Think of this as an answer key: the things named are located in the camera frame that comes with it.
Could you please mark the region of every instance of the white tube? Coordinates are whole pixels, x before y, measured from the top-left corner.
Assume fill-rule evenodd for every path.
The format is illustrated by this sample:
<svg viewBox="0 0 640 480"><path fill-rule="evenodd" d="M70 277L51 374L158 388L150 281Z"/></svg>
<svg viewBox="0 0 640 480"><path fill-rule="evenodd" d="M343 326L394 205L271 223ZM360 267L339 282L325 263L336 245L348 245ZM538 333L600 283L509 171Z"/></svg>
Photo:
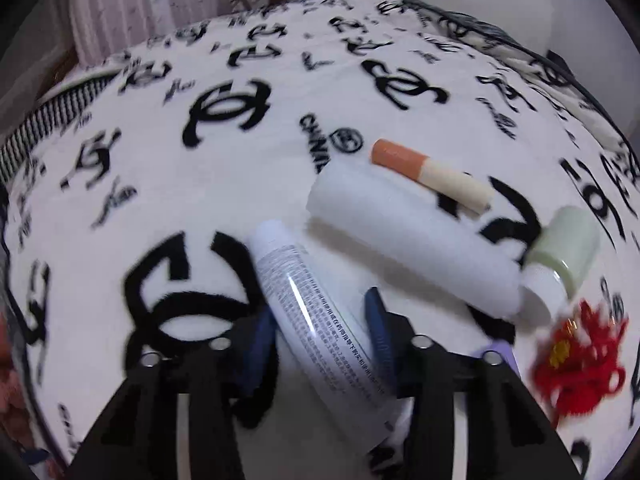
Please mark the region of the white tube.
<svg viewBox="0 0 640 480"><path fill-rule="evenodd" d="M493 244L371 167L332 161L308 211L493 317L520 309L520 268Z"/></svg>
<svg viewBox="0 0 640 480"><path fill-rule="evenodd" d="M282 222L249 240L262 291L285 341L336 424L365 454L389 436L395 400Z"/></svg>

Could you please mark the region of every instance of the bed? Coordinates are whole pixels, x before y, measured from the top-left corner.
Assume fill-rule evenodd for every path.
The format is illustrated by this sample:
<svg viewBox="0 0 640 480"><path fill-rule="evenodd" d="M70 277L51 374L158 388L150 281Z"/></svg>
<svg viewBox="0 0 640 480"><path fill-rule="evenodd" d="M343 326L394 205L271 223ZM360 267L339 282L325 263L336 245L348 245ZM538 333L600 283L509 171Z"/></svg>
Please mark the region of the bed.
<svg viewBox="0 0 640 480"><path fill-rule="evenodd" d="M561 67L497 27L418 0L301 0L151 38L81 77L102 78L87 99L95 101L32 150L18 139L5 148L17 173L2 176L14 351L43 447L61 468L142 353L181 351L155 348L137 307L152 313L184 291L248 302L210 247L216 234L245 242L270 218L295 232L360 325L364 293L378 286L391 310L449 351L508 341L535 391L529 373L550 327L516 332L309 219L316 175L331 160L366 163L380 137L489 183L496 199L479 218L427 190L419 199L513 260L560 206L598 219L601 250L575 299L603 304L617 322L629 316L626 382L558 433L584 478L601 480L616 465L640 424L640 170L606 112ZM24 162L21 152L30 152ZM172 258L188 272L175 274ZM228 326L202 312L153 324L192 342ZM247 478L370 478L280 339L277 354L270 408L257 428L237 425ZM462 404L456 420L464 428ZM463 478L462 430L456 450L454 478Z"/></svg>

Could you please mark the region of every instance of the metal screw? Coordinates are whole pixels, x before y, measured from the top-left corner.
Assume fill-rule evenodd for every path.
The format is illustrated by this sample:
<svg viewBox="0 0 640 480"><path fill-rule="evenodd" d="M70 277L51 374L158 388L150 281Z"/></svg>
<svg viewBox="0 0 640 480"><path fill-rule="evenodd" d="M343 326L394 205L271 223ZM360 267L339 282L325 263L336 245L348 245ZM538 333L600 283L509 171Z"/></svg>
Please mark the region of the metal screw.
<svg viewBox="0 0 640 480"><path fill-rule="evenodd" d="M209 343L212 350L226 350L231 346L231 339L226 337L217 337Z"/></svg>
<svg viewBox="0 0 640 480"><path fill-rule="evenodd" d="M502 362L502 356L493 350L485 352L482 359L484 359L485 363L489 363L491 366L499 365Z"/></svg>
<svg viewBox="0 0 640 480"><path fill-rule="evenodd" d="M161 361L160 354L156 352L149 352L147 354L144 354L140 358L140 364L146 368L152 368L156 366L160 361Z"/></svg>
<svg viewBox="0 0 640 480"><path fill-rule="evenodd" d="M411 344L416 348L425 350L433 344L433 340L425 335L414 335L411 339Z"/></svg>

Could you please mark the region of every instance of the black logo print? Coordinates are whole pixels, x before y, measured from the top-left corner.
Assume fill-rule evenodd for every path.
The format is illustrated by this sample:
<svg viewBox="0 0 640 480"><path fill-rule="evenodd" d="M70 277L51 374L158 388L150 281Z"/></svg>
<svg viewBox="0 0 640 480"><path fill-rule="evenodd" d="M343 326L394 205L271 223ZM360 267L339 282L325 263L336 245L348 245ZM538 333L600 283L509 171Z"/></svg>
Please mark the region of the black logo print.
<svg viewBox="0 0 640 480"><path fill-rule="evenodd" d="M375 41L364 41L362 36L358 36L355 40L350 38L342 39L347 44L347 51L351 52L355 56L364 56L363 50L376 50L381 46L393 45L393 41L387 41L386 43L376 43Z"/></svg>
<svg viewBox="0 0 640 480"><path fill-rule="evenodd" d="M598 222L600 222L600 225L604 229L604 232L606 232L607 237L609 238L609 241L611 241L613 247L615 248L616 245L613 243L613 238L609 234L609 231L607 230L603 222L609 218L609 213L613 215L613 218L616 221L620 237L626 242L625 230L622 227L622 220L620 219L620 215L618 214L615 206L611 203L611 200L606 197L604 191L600 187L600 184L597 183L595 177L593 176L593 173L591 173L589 168L587 168L587 166L577 158L575 159L575 163L578 165L578 167L589 174L591 180L593 181L593 184L585 182L582 189L580 189L578 187L578 184L582 183L582 177L580 176L580 174L578 174L577 171L574 170L568 160L564 158L560 159L560 166L562 166L562 169L565 170L571 177L575 189L578 190L586 205L589 206L589 209L591 209L593 215L596 217Z"/></svg>
<svg viewBox="0 0 640 480"><path fill-rule="evenodd" d="M116 63L127 63L131 59L131 53L129 50L124 49L122 52L113 54L113 56L111 56L111 59L113 59Z"/></svg>
<svg viewBox="0 0 640 480"><path fill-rule="evenodd" d="M416 12L416 15L418 16L418 20L420 21L422 28L429 27L429 25L433 21L429 16L427 16L423 12L418 11Z"/></svg>
<svg viewBox="0 0 640 480"><path fill-rule="evenodd" d="M634 367L634 374L631 377L629 386L631 387L631 416L629 417L629 429L631 429L634 422L636 421L636 417L634 415L634 406L636 405L636 402L640 400L640 343L638 343L636 366Z"/></svg>
<svg viewBox="0 0 640 480"><path fill-rule="evenodd" d="M444 104L449 100L449 92L437 86L430 86L429 83L415 72L405 68L399 68L398 72L410 77L392 76L386 65L381 61L366 59L361 64L366 73L375 79L376 89L384 97L389 99L401 110L408 110L409 107L398 101L390 90L394 90L404 95L417 96L425 92L433 92L436 95L434 102Z"/></svg>
<svg viewBox="0 0 640 480"><path fill-rule="evenodd" d="M176 92L184 92L189 88L193 88L193 85L195 84L196 81L193 79L191 81L187 81L185 84L182 84L181 79L174 79L174 82L171 83L171 88L168 89L167 93L164 96L164 101L162 101L162 104L164 105L171 99L173 99Z"/></svg>
<svg viewBox="0 0 640 480"><path fill-rule="evenodd" d="M353 128L338 128L330 136L332 145L343 153L359 152L364 145L364 139L358 130Z"/></svg>
<svg viewBox="0 0 640 480"><path fill-rule="evenodd" d="M620 140L620 149L616 151L610 160L613 166L622 173L628 181L637 189L636 183L640 178L640 170L636 165L636 160L625 146L624 140Z"/></svg>
<svg viewBox="0 0 640 480"><path fill-rule="evenodd" d="M62 425L65 427L66 443L68 445L69 454L73 456L78 452L80 442L78 442L74 434L74 427L71 425L71 415L69 414L69 410L62 403L58 404L58 413L60 414Z"/></svg>
<svg viewBox="0 0 640 480"><path fill-rule="evenodd" d="M505 199L518 210L522 221L512 220L510 218L495 218L483 227L479 234L492 244L500 243L502 240L522 242L525 247L517 260L518 264L522 266L527 251L542 232L538 215L529 201L511 186L492 176L489 177L489 182L498 193L505 197ZM453 217L460 218L460 205L458 202L441 193L438 193L438 207ZM515 341L515 327L511 323L503 319L495 319L488 316L469 304L467 306L475 322L485 334L492 339L503 339L513 345Z"/></svg>
<svg viewBox="0 0 640 480"><path fill-rule="evenodd" d="M558 101L553 99L548 94L548 92L546 92L542 88L540 88L538 86L535 86L535 85L529 85L529 88L531 88L532 90L535 90L536 92L538 92L540 95L542 95L543 98L545 98L549 102L549 104L551 104L551 106L556 111L556 114L558 115L558 118L560 120L568 121L569 119L567 118L567 115L573 116L573 114L569 110L567 110L564 106L562 106Z"/></svg>
<svg viewBox="0 0 640 480"><path fill-rule="evenodd" d="M18 243L20 248L24 248L24 239L31 236L31 211L21 217L20 227L18 228Z"/></svg>
<svg viewBox="0 0 640 480"><path fill-rule="evenodd" d="M171 72L171 64L167 61L162 63L162 72L154 70L155 61L146 63L144 66L136 66L129 72L129 76L124 85L118 90L118 94L124 94L127 88L144 88L151 83L164 79Z"/></svg>
<svg viewBox="0 0 640 480"><path fill-rule="evenodd" d="M166 358L179 358L199 347L207 340L181 340L168 335L161 326L171 319L181 316L211 316L234 322L242 317L258 312L266 300L260 290L251 256L247 248L234 238L217 232L213 238L210 250L222 258L236 273L248 303L233 300L221 294L185 290L171 292L161 297L154 304L147 304L142 296L145 280L163 262L166 262L169 282L185 282L191 276L189 260L187 258L184 232L171 236L161 244L145 254L124 277L123 292L127 309L134 323L134 330L130 334L124 352L124 369L129 370L140 360L144 346L160 352ZM233 407L233 412L250 425L245 418L242 420L240 411L254 412L254 423L260 420L273 400L275 382L278 370L278 359L275 345L271 348L267 364L266 376L263 384L258 387L254 396L243 399L242 405ZM246 404L253 403L253 409Z"/></svg>
<svg viewBox="0 0 640 480"><path fill-rule="evenodd" d="M110 193L104 199L104 205L102 206L102 212L98 219L91 224L91 229L95 229L104 225L111 213L111 210L120 207L125 202L128 202L133 197L135 197L138 192L133 186L124 186L123 188L116 191L118 187L118 183L120 182L120 177L117 176L111 185Z"/></svg>
<svg viewBox="0 0 640 480"><path fill-rule="evenodd" d="M76 127L74 128L74 133L77 133L78 130L87 126L87 124L89 124L92 118L93 116L91 115L91 112L85 112L84 114L80 115L78 117L78 122L76 123Z"/></svg>
<svg viewBox="0 0 640 480"><path fill-rule="evenodd" d="M513 72L513 69L509 68L508 66L506 66L503 62L501 62L499 59L495 59L495 61L497 61L499 63L499 65L496 65L493 61L487 61L487 63L494 69L497 70L498 72Z"/></svg>
<svg viewBox="0 0 640 480"><path fill-rule="evenodd" d="M278 57L282 51L271 43L265 47L265 52L256 52L256 46L245 46L234 50L230 55L226 64L232 68L238 68L239 59L265 59L267 57Z"/></svg>
<svg viewBox="0 0 640 480"><path fill-rule="evenodd" d="M600 113L598 109L587 101L580 101L578 106L581 110L589 110L590 112Z"/></svg>
<svg viewBox="0 0 640 480"><path fill-rule="evenodd" d="M154 36L146 40L146 47L152 49L160 43L164 43L164 47L169 48L171 46L171 38L168 36Z"/></svg>
<svg viewBox="0 0 640 480"><path fill-rule="evenodd" d="M191 46L197 41L200 41L207 33L208 25L209 21L205 20L197 25L193 25L193 27L179 28L175 31L175 39L184 41L187 46Z"/></svg>
<svg viewBox="0 0 640 480"><path fill-rule="evenodd" d="M464 38L469 33L468 28L454 22L453 20L449 20L448 18L440 18L438 20L438 25L446 29L448 37L455 38L457 40Z"/></svg>
<svg viewBox="0 0 640 480"><path fill-rule="evenodd" d="M311 52L303 52L302 64L305 66L305 68L309 72L311 72L312 70L315 70L316 68L320 68L321 66L332 65L334 64L334 62L333 61L312 61Z"/></svg>
<svg viewBox="0 0 640 480"><path fill-rule="evenodd" d="M345 20L341 16L336 16L329 20L329 25L331 25L337 32L343 33L343 28L360 28L363 33L366 34L368 32L367 27L365 27L358 20Z"/></svg>
<svg viewBox="0 0 640 480"><path fill-rule="evenodd" d="M355 7L353 7L347 0L323 0L322 2L320 2L319 5L322 5L325 7L340 6L340 7L344 7L347 10L355 9Z"/></svg>
<svg viewBox="0 0 640 480"><path fill-rule="evenodd" d="M368 14L364 15L364 21L367 23L371 23L371 25L379 25L380 22L374 18L370 18Z"/></svg>
<svg viewBox="0 0 640 480"><path fill-rule="evenodd" d="M559 75L553 68L547 66L546 64L540 63L538 60L533 60L529 63L530 66L537 66L542 69L542 71L538 70L537 72L533 72L533 75L538 76L540 81L548 84L549 86L556 86L558 88L564 88L565 86L570 86L569 83L564 77Z"/></svg>
<svg viewBox="0 0 640 480"><path fill-rule="evenodd" d="M602 297L609 307L609 316L613 318L616 323L621 323L625 317L625 304L622 301L622 295L616 292L612 295L609 293L609 285L604 276L600 279L600 290L602 291Z"/></svg>
<svg viewBox="0 0 640 480"><path fill-rule="evenodd" d="M251 112L249 118L238 127L242 131L247 131L257 126L264 118L267 110L271 107L271 105L267 103L267 99L271 95L271 86L259 79L251 79L248 84L254 86L254 94L247 92L231 93L233 81L222 83L201 94L189 110L189 122L182 131L182 143L187 148L196 148L202 142L196 134L196 127L199 122L219 123ZM217 113L212 113L212 110L216 106L234 102L238 103L238 107L229 110L228 108L224 109L224 107L219 106L219 108L223 109Z"/></svg>
<svg viewBox="0 0 640 480"><path fill-rule="evenodd" d="M434 64L436 61L440 61L439 57L435 57L433 54L429 54L428 52L423 52L421 50L412 50L411 52L415 52L418 56L421 56L422 59L430 65Z"/></svg>
<svg viewBox="0 0 640 480"><path fill-rule="evenodd" d="M446 41L439 41L439 40L436 40L435 38L430 38L429 36L425 36L421 32L417 32L416 34L418 35L418 37L422 38L427 43L431 43L438 50L441 50L443 52L458 52L463 49L461 45L456 45L455 43L447 43Z"/></svg>
<svg viewBox="0 0 640 480"><path fill-rule="evenodd" d="M276 23L271 27L270 30L267 30L267 24L263 23L261 25L257 25L252 28L249 33L246 35L246 38L249 41L256 41L256 36L272 36L273 34L277 34L279 38L287 35L287 27L281 23Z"/></svg>
<svg viewBox="0 0 640 480"><path fill-rule="evenodd" d="M260 14L262 18L265 20L270 14L275 14L277 12L287 12L288 10L289 10L289 6L286 3L282 3L282 4L263 7L262 9L249 10L247 12L247 15L254 16L256 14Z"/></svg>
<svg viewBox="0 0 640 480"><path fill-rule="evenodd" d="M49 303L49 279L51 271L47 264L42 265L42 270L39 274L42 280L42 294L39 298L36 298L36 279L40 268L38 260L34 261L31 265L29 291L27 293L27 308L31 316L24 320L23 335L25 342L29 346L41 343L40 357L36 369L36 380L38 384L42 385L44 358L47 353L47 303Z"/></svg>
<svg viewBox="0 0 640 480"><path fill-rule="evenodd" d="M494 85L497 91L500 92L500 95L504 99L504 102L507 103L507 106L514 112L520 113L520 111L511 104L511 101L516 99L522 99L524 102L526 102L529 110L533 110L534 112L538 111L536 110L534 105L527 101L524 95L518 92L513 86L509 85L502 74L495 74L492 77L476 76L476 80L478 80L478 82L482 83L483 85Z"/></svg>
<svg viewBox="0 0 640 480"><path fill-rule="evenodd" d="M496 112L494 106L489 102L488 99L485 99L484 97L476 97L476 101L481 102L483 105L489 108L491 116L494 118L495 125L502 133L504 133L510 139L516 138L516 134L508 129L516 127L516 123L515 121L513 121L513 119L508 118L504 114L499 114L498 112Z"/></svg>
<svg viewBox="0 0 640 480"><path fill-rule="evenodd" d="M580 478L581 480L584 480L591 460L591 447L589 446L589 443L582 439L575 440L571 445L571 452L569 455L571 455L572 458L580 460Z"/></svg>
<svg viewBox="0 0 640 480"><path fill-rule="evenodd" d="M309 153L313 158L316 173L320 173L331 157L326 143L326 137L322 134L315 114L307 114L300 119L300 127L309 135Z"/></svg>
<svg viewBox="0 0 640 480"><path fill-rule="evenodd" d="M376 5L376 9L382 16L388 16L395 9L398 9L400 14L404 14L408 8L402 2L388 2L386 0Z"/></svg>
<svg viewBox="0 0 640 480"><path fill-rule="evenodd" d="M246 18L244 14L240 14L238 16L232 16L229 19L229 28L244 27L245 25L246 25Z"/></svg>
<svg viewBox="0 0 640 480"><path fill-rule="evenodd" d="M616 186L616 188L618 189L618 192L620 193L622 200L625 202L626 208L629 209L629 212L633 216L638 218L638 214L635 212L635 210L631 207L631 204L629 203L629 192L626 189L626 187L622 184L622 179L618 176L617 173L613 171L613 167L611 163L607 160L607 157L605 157L602 153L600 154L600 160L604 167L604 171L607 173L607 176L611 179L614 186Z"/></svg>
<svg viewBox="0 0 640 480"><path fill-rule="evenodd" d="M580 149L580 146L578 146L578 143L575 142L575 135L572 134L569 130L565 130L566 134L569 136L569 139L571 140L571 142L574 144L574 146L578 149Z"/></svg>
<svg viewBox="0 0 640 480"><path fill-rule="evenodd" d="M24 191L18 195L18 212L20 215L24 213L24 206L27 203L27 199L31 194L31 191L36 187L41 176L47 173L47 167L44 162L40 162L40 160L36 156L29 155L27 160L24 163Z"/></svg>
<svg viewBox="0 0 640 480"><path fill-rule="evenodd" d="M129 62L129 64L122 69L122 74L127 74L137 69L142 64L142 58L138 56L136 59L133 59Z"/></svg>
<svg viewBox="0 0 640 480"><path fill-rule="evenodd" d="M98 169L98 173L86 183L86 188L91 189L100 182L111 169L111 148L120 139L122 132L116 128L111 134L111 140L104 142L106 132L102 130L95 137L85 140L80 144L80 153L74 168L60 181L60 189L69 187L69 180L81 170Z"/></svg>

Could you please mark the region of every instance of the white wall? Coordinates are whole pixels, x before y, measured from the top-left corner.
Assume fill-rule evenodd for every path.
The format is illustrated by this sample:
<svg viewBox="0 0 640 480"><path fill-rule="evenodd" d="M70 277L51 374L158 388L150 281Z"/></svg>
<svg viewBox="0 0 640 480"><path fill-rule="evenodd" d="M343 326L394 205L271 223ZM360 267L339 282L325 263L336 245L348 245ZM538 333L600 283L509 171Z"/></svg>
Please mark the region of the white wall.
<svg viewBox="0 0 640 480"><path fill-rule="evenodd" d="M640 53L620 20L604 0L546 1L554 7L549 48L630 134L640 119Z"/></svg>

